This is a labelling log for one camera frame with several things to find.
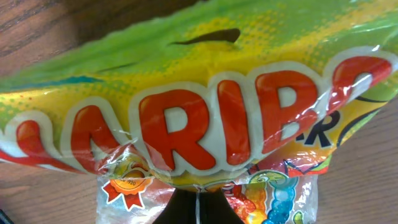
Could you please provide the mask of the green Haribo gummy bag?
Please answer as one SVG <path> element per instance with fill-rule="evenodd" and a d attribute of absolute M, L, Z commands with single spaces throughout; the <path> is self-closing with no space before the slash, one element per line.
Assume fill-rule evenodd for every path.
<path fill-rule="evenodd" d="M 396 1 L 208 1 L 1 80 L 1 160 L 94 174 L 98 223 L 221 189 L 313 223 L 331 155 L 397 94 Z"/>

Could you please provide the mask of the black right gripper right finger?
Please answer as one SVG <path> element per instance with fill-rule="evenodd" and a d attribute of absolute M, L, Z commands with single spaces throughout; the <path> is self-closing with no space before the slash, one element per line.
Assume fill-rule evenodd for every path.
<path fill-rule="evenodd" d="M 199 194 L 198 215 L 201 224 L 243 224 L 221 189 Z"/>

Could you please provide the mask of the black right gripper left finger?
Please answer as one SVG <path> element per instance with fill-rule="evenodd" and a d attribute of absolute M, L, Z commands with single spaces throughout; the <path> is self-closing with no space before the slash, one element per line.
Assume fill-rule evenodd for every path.
<path fill-rule="evenodd" d="M 195 192 L 176 189 L 153 224 L 196 224 L 196 202 Z"/>

